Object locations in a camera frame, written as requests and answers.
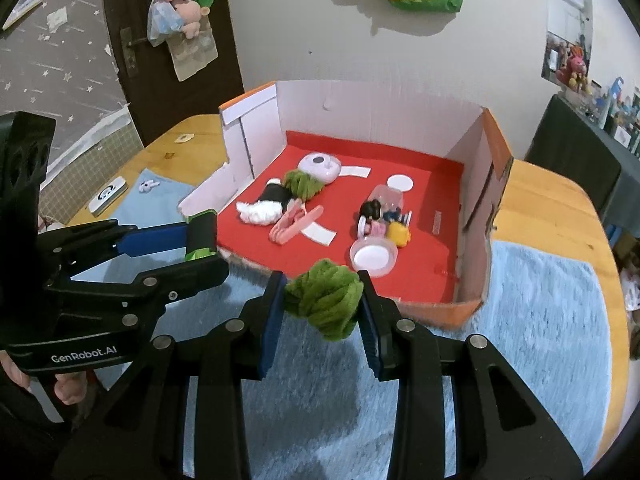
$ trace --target barcode label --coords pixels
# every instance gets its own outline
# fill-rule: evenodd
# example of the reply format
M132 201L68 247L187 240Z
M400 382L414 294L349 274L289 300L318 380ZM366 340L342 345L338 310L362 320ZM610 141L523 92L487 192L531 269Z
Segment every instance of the barcode label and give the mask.
M440 234L441 223L442 223L442 213L440 211L436 211L436 215L433 218L433 230L431 231L436 236Z

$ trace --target toy wheel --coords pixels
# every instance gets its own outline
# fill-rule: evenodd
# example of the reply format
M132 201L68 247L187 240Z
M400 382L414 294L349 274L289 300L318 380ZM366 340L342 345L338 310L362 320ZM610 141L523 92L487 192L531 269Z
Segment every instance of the toy wheel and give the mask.
M364 216L361 216L358 220L358 240L364 238L364 228L367 225L367 219Z

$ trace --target beige plush toy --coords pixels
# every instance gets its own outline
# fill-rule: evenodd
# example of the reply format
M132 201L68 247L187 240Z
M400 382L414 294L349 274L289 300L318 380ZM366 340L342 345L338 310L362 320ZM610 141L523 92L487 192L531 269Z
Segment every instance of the beige plush toy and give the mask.
M201 7L193 0L174 0L173 4L184 20L182 31L187 40L195 38L200 33L200 18L208 15L209 7Z

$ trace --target green fuzzy ball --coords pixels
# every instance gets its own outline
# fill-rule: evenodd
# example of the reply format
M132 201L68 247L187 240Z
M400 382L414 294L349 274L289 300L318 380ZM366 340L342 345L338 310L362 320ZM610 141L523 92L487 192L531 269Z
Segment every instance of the green fuzzy ball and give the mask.
M305 317L328 341L347 338L356 325L364 284L356 272L331 260L320 260L285 286L284 307Z
M322 182L300 170L287 171L282 185L302 202L306 202L324 189Z

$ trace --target brown door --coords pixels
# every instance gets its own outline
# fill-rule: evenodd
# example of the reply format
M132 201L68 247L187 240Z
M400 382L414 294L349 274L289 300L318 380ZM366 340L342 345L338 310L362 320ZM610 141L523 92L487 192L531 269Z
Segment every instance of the brown door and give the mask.
M151 0L104 0L113 57L118 78L130 103L129 109L145 145L181 120L198 114L216 114L218 106L242 93L227 0L215 0L209 22L218 58L179 82L166 44L152 47L146 38L146 17ZM136 57L135 74L125 64L120 31L130 28Z

